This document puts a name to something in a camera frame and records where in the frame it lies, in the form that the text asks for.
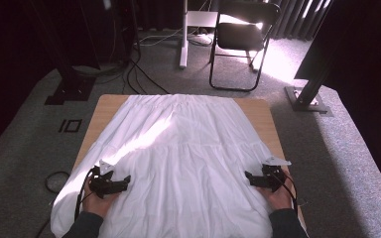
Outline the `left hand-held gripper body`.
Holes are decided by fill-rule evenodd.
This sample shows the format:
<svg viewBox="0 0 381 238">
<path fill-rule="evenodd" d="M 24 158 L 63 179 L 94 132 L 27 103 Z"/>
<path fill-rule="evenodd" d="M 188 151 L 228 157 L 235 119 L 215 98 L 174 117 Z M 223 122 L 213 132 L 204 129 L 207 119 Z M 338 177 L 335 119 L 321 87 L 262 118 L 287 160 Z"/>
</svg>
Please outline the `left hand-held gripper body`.
<svg viewBox="0 0 381 238">
<path fill-rule="evenodd" d="M 111 178 L 114 174 L 114 167 L 105 162 L 100 162 L 98 166 L 91 169 L 91 178 L 89 188 L 99 198 L 105 195 L 114 194 L 119 191 L 117 181 L 112 181 Z"/>
</svg>

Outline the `white desk frame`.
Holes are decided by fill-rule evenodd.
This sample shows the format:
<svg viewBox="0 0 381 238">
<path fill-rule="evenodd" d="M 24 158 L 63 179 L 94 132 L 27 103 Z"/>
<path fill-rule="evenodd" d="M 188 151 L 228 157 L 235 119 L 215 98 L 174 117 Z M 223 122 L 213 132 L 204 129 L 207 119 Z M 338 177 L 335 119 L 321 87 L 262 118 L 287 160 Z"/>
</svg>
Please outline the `white desk frame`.
<svg viewBox="0 0 381 238">
<path fill-rule="evenodd" d="M 188 65 L 188 27 L 204 27 L 204 28 L 214 28 L 217 18 L 216 12 L 210 11 L 190 11 L 188 8 L 189 0 L 184 1 L 183 8 L 183 36 L 182 36 L 182 47 L 180 53 L 180 68 L 186 68 Z"/>
</svg>

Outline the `person's left hand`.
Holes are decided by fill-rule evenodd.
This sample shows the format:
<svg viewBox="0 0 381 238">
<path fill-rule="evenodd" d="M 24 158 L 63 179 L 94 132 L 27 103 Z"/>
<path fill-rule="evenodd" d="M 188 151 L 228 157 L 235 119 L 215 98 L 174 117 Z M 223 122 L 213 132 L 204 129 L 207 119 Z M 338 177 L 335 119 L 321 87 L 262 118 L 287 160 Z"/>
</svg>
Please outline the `person's left hand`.
<svg viewBox="0 0 381 238">
<path fill-rule="evenodd" d="M 98 197 L 89 188 L 89 181 L 84 186 L 84 199 L 82 207 L 85 212 L 96 214 L 102 218 L 106 216 L 113 202 L 119 197 L 119 193 L 109 194 L 105 198 Z"/>
</svg>

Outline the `person's right hand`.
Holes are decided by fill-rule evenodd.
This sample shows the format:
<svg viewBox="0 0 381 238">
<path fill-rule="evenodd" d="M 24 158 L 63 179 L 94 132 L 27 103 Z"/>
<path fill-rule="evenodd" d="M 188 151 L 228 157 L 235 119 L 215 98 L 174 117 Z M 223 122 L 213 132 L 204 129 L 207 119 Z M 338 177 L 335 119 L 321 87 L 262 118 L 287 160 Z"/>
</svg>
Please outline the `person's right hand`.
<svg viewBox="0 0 381 238">
<path fill-rule="evenodd" d="M 290 174 L 285 171 L 286 181 L 275 192 L 267 188 L 258 187 L 257 190 L 268 201 L 272 210 L 291 209 L 293 207 L 293 183 Z"/>
</svg>

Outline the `white tiered skirt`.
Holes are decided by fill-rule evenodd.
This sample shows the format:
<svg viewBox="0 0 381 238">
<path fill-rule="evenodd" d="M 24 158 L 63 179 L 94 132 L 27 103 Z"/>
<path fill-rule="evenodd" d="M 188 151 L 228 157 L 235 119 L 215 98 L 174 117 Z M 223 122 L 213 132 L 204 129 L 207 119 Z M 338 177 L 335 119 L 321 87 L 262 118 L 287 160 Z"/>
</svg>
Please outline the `white tiered skirt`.
<svg viewBox="0 0 381 238">
<path fill-rule="evenodd" d="M 99 238 L 271 238 L 268 204 L 245 175 L 273 159 L 231 98 L 133 95 L 73 170 L 51 229 L 67 233 L 86 174 L 104 162 L 131 181 Z"/>
</svg>

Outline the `grey pleated curtain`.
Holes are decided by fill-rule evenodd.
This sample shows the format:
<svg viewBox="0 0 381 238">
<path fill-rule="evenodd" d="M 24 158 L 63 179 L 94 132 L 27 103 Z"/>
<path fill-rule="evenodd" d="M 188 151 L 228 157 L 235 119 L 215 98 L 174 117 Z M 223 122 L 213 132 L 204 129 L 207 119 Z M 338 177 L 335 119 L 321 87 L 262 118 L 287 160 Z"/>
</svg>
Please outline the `grey pleated curtain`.
<svg viewBox="0 0 381 238">
<path fill-rule="evenodd" d="M 272 38 L 312 41 L 333 0 L 269 0 L 281 9 Z"/>
</svg>

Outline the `dark equipment rack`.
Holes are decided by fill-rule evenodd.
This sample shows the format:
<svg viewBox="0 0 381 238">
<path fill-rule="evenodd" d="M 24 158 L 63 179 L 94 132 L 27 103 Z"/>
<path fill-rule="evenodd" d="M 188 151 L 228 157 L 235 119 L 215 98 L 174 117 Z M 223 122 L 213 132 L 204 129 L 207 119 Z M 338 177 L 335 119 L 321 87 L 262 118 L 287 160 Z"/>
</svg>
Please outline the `dark equipment rack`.
<svg viewBox="0 0 381 238">
<path fill-rule="evenodd" d="M 99 64 L 127 62 L 136 36 L 134 0 L 79 0 Z"/>
</svg>

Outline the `black stand with square base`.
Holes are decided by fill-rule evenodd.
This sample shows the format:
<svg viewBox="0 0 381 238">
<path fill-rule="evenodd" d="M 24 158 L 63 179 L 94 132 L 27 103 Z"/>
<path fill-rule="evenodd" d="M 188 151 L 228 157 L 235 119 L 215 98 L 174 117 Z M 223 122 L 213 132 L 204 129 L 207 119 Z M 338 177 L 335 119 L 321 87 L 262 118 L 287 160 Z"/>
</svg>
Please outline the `black stand with square base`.
<svg viewBox="0 0 381 238">
<path fill-rule="evenodd" d="M 37 33 L 62 78 L 56 91 L 47 98 L 45 104 L 63 105 L 66 101 L 87 101 L 96 78 L 79 75 L 74 70 L 43 1 L 26 0 L 26 6 L 29 7 Z"/>
</svg>

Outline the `black folding chair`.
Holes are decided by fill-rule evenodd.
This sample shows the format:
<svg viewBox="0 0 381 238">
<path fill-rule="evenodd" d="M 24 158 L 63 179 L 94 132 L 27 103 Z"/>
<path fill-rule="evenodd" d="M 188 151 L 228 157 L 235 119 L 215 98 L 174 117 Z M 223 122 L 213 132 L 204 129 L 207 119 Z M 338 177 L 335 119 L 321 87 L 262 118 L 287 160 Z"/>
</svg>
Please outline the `black folding chair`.
<svg viewBox="0 0 381 238">
<path fill-rule="evenodd" d="M 209 85 L 218 90 L 250 92 L 259 84 L 265 56 L 272 32 L 281 16 L 278 4 L 252 0 L 227 0 L 219 5 L 214 26 L 213 42 L 209 55 Z M 252 66 L 260 52 L 263 53 L 255 82 L 249 88 L 224 87 L 214 84 L 216 57 L 224 57 L 216 50 L 244 51 Z"/>
</svg>

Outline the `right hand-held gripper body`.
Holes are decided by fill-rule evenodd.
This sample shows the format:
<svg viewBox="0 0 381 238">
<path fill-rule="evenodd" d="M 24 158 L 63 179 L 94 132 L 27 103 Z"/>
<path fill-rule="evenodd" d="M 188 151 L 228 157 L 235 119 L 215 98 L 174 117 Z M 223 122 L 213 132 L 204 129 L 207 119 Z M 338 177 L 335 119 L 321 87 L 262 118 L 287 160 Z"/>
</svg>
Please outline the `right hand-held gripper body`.
<svg viewBox="0 0 381 238">
<path fill-rule="evenodd" d="M 270 157 L 262 163 L 262 173 L 267 180 L 267 187 L 275 192 L 286 181 L 287 177 L 282 166 L 290 166 L 292 163 L 277 157 Z"/>
</svg>

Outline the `black post with grey base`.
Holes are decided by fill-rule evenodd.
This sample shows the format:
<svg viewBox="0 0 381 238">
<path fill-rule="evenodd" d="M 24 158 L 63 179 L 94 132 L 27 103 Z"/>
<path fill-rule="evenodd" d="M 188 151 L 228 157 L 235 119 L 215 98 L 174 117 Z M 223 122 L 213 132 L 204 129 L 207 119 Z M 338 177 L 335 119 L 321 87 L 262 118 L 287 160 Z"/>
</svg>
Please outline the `black post with grey base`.
<svg viewBox="0 0 381 238">
<path fill-rule="evenodd" d="M 330 107 L 323 103 L 318 94 L 328 73 L 328 69 L 323 69 L 316 79 L 309 80 L 304 87 L 285 87 L 285 92 L 294 111 L 317 112 L 323 117 L 333 116 Z"/>
</svg>

